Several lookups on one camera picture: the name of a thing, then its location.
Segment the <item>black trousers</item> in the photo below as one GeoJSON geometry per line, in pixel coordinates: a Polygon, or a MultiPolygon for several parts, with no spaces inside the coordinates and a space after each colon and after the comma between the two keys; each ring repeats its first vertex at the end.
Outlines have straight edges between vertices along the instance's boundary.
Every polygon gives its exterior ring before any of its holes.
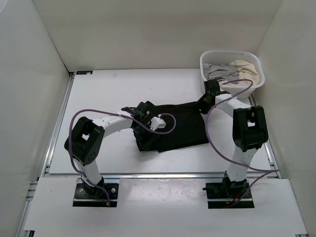
{"type": "Polygon", "coordinates": [[[197,102],[154,105],[147,101],[141,102],[137,109],[143,113],[149,112],[154,117],[162,115],[161,118],[165,121],[166,126],[158,129],[158,132],[167,132],[174,127],[171,133],[158,135],[156,151],[159,153],[208,143],[205,123],[197,102]]]}

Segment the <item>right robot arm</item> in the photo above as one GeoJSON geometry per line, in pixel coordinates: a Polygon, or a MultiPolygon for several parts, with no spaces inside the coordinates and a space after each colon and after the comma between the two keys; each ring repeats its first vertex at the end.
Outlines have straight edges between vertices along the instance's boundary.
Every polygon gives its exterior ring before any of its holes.
{"type": "Polygon", "coordinates": [[[247,188],[247,171],[249,169],[263,172],[262,169],[250,166],[257,151],[268,140],[268,130],[265,112],[261,106],[250,106],[237,99],[237,96],[249,90],[253,81],[245,89],[232,95],[221,90],[215,79],[204,82],[205,94],[198,100],[200,112],[206,115],[205,132],[210,145],[215,152],[230,163],[222,181],[222,193],[234,197],[239,190],[247,188]],[[232,138],[235,144],[233,158],[225,157],[212,142],[208,131],[208,119],[214,109],[220,109],[233,119],[232,138]]]}

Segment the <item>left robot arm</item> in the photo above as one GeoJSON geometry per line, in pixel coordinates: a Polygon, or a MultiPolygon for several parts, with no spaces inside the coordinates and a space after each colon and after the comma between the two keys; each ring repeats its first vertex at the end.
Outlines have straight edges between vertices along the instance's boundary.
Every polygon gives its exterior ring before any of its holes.
{"type": "Polygon", "coordinates": [[[149,103],[123,107],[116,113],[102,111],[100,118],[73,117],[64,148],[73,169],[80,175],[83,190],[93,198],[109,194],[96,159],[103,140],[124,129],[131,129],[146,148],[157,140],[166,127],[162,114],[154,112],[149,103]]]}

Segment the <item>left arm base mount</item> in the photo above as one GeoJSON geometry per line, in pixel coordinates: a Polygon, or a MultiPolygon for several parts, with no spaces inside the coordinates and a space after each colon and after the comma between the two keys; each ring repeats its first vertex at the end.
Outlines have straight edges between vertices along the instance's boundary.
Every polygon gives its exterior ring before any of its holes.
{"type": "Polygon", "coordinates": [[[108,201],[107,195],[103,190],[96,187],[88,187],[82,180],[77,180],[73,207],[117,207],[119,183],[105,181],[103,188],[107,191],[110,201],[108,201]]]}

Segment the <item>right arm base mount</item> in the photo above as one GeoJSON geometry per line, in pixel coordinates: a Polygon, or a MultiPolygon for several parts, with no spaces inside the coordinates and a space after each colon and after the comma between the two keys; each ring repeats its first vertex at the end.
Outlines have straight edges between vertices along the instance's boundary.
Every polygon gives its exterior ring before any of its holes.
{"type": "Polygon", "coordinates": [[[225,174],[221,182],[206,183],[202,190],[206,191],[208,209],[255,207],[251,190],[249,190],[249,182],[246,179],[231,181],[225,174]]]}

